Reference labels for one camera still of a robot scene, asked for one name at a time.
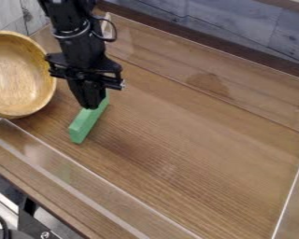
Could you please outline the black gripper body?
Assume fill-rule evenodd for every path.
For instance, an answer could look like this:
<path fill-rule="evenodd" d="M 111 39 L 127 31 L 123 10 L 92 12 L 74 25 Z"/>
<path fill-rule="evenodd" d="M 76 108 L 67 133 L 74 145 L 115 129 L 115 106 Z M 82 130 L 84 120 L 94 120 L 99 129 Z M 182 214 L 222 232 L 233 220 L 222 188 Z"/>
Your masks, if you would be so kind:
<path fill-rule="evenodd" d="M 62 51 L 49 53 L 49 73 L 67 81 L 72 91 L 122 90 L 122 66 L 106 55 L 106 38 L 99 26 L 72 30 L 52 28 Z"/>

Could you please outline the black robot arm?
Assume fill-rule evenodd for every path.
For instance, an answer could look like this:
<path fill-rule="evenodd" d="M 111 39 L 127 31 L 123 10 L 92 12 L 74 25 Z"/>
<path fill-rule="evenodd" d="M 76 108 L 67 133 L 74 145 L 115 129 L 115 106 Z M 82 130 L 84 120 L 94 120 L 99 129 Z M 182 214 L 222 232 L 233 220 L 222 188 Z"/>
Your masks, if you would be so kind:
<path fill-rule="evenodd" d="M 37 0 L 49 17 L 52 34 L 59 41 L 60 52 L 48 53 L 49 74 L 67 81 L 68 87 L 86 109 L 98 109 L 106 98 L 106 90 L 120 91 L 124 86 L 122 66 L 106 55 L 106 43 L 118 37 L 107 38 L 102 22 L 94 14 L 98 0 Z"/>

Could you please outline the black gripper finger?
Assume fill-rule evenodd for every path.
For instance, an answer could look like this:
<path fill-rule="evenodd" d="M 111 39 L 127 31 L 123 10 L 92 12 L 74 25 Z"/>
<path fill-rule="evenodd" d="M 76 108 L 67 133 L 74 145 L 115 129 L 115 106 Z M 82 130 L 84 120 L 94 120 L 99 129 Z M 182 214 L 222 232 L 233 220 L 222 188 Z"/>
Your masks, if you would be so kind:
<path fill-rule="evenodd" d="M 92 109 L 96 109 L 106 98 L 106 87 L 94 82 L 91 85 L 91 93 L 90 93 L 90 106 Z"/>
<path fill-rule="evenodd" d="M 88 103 L 87 97 L 84 95 L 84 83 L 79 80 L 70 80 L 67 83 L 68 83 L 68 87 L 70 87 L 82 107 L 90 108 L 90 103 Z"/>

